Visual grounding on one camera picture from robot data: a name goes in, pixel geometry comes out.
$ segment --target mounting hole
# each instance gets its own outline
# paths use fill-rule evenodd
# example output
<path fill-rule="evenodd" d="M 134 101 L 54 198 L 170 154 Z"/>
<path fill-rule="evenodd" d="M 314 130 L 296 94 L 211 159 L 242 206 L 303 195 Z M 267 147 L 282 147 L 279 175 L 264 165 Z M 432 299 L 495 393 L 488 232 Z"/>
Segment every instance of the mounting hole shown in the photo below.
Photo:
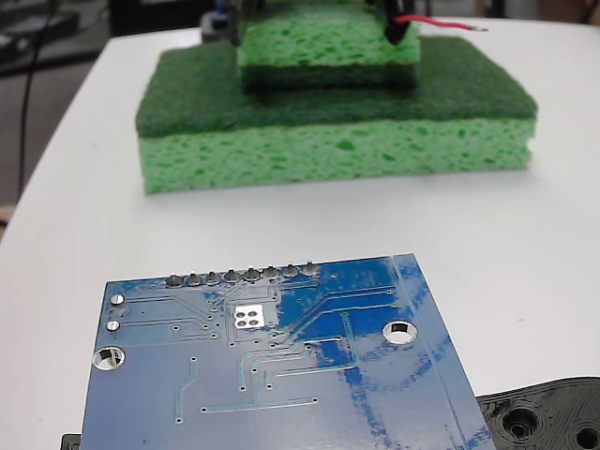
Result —
<path fill-rule="evenodd" d="M 585 449 L 597 448 L 600 443 L 600 436 L 591 428 L 584 428 L 577 434 L 577 445 Z"/>
<path fill-rule="evenodd" d="M 525 439 L 534 434 L 539 422 L 537 416 L 533 412 L 523 408 L 517 408 L 504 417 L 502 425 L 513 438 Z"/>
<path fill-rule="evenodd" d="M 410 344 L 416 335 L 416 327 L 410 322 L 390 322 L 383 328 L 383 337 L 397 345 Z"/>
<path fill-rule="evenodd" d="M 94 353 L 92 364 L 99 370 L 115 370 L 125 361 L 125 352 L 118 347 L 103 347 Z"/>

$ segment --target white table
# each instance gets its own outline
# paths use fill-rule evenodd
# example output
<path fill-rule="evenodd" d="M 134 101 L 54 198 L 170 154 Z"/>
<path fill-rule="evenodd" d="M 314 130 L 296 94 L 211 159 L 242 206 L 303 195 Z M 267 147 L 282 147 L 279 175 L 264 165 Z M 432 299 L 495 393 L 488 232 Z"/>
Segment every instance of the white table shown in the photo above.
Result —
<path fill-rule="evenodd" d="M 0 245 L 2 446 L 81 430 L 105 282 L 171 272 L 414 252 L 476 395 L 600 376 L 600 30 L 467 22 L 491 32 L 447 33 L 538 101 L 526 172 L 146 197 L 135 113 L 159 53 L 199 33 L 112 40 Z"/>

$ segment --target wire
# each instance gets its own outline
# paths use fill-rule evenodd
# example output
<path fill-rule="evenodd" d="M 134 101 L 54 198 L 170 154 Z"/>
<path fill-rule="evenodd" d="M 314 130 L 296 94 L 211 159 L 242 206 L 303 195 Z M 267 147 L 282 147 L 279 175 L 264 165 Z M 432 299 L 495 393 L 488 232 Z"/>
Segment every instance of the wire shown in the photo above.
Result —
<path fill-rule="evenodd" d="M 440 26 L 442 28 L 461 28 L 463 30 L 469 31 L 487 31 L 487 28 L 480 28 L 478 26 L 466 25 L 465 23 L 457 23 L 457 22 L 440 22 L 434 19 L 430 19 L 429 17 L 424 16 L 415 16 L 412 14 L 407 14 L 405 16 L 397 16 L 394 17 L 394 22 L 396 23 L 406 23 L 406 22 L 425 22 L 430 23 L 431 25 Z"/>
<path fill-rule="evenodd" d="M 48 10 L 48 15 L 46 16 L 46 21 L 44 22 L 41 30 L 39 31 L 39 36 L 37 37 L 35 46 L 34 46 L 34 54 L 31 57 L 31 63 L 29 64 L 29 70 L 27 71 L 27 78 L 25 81 L 25 90 L 22 97 L 22 108 L 21 108 L 21 136 L 20 136 L 20 145 L 19 145 L 19 185 L 17 192 L 17 201 L 23 195 L 23 191 L 25 189 L 25 144 L 26 144 L 26 136 L 27 136 L 27 111 L 29 110 L 29 95 L 31 93 L 31 83 L 34 79 L 34 73 L 36 71 L 36 65 L 38 63 L 39 51 L 44 43 L 44 37 L 46 36 L 46 31 L 50 26 L 50 22 L 52 21 L 54 14 L 58 10 L 58 2 L 50 5 L 50 9 Z"/>

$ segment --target black wire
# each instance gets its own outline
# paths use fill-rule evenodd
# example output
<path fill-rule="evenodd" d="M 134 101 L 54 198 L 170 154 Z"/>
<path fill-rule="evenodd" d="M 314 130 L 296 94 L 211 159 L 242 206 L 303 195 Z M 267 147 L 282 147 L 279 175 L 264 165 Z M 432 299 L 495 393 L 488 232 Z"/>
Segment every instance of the black wire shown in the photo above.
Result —
<path fill-rule="evenodd" d="M 21 137 L 19 145 L 19 185 L 17 192 L 17 201 L 21 198 L 23 190 L 25 189 L 25 144 L 27 135 L 27 111 L 29 109 L 29 94 L 31 93 L 31 83 L 34 79 L 34 73 L 36 71 L 36 64 L 38 63 L 39 51 L 44 43 L 44 37 L 48 26 L 52 21 L 54 14 L 58 10 L 58 2 L 50 5 L 46 21 L 42 26 L 36 43 L 34 44 L 34 54 L 31 57 L 31 63 L 29 64 L 29 70 L 27 71 L 27 78 L 25 81 L 25 91 L 22 97 L 22 108 L 21 108 Z"/>
<path fill-rule="evenodd" d="M 591 5 L 588 6 L 588 10 L 585 11 L 585 14 L 581 17 L 580 23 L 590 23 L 592 20 L 593 14 L 600 5 L 600 0 L 594 0 Z"/>
<path fill-rule="evenodd" d="M 431 0 L 425 0 L 425 15 L 428 17 L 433 16 L 433 6 Z"/>

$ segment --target sponge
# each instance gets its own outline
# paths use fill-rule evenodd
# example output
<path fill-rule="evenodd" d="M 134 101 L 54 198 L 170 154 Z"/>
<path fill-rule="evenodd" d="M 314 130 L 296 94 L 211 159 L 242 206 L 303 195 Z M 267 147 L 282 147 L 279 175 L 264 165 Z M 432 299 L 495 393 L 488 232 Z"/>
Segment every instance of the sponge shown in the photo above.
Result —
<path fill-rule="evenodd" d="M 244 95 L 229 44 L 165 52 L 137 117 L 146 192 L 525 168 L 531 97 L 462 39 L 421 45 L 412 91 Z"/>
<path fill-rule="evenodd" d="M 245 24 L 238 66 L 245 87 L 416 83 L 418 28 L 398 46 L 365 0 L 270 0 Z"/>

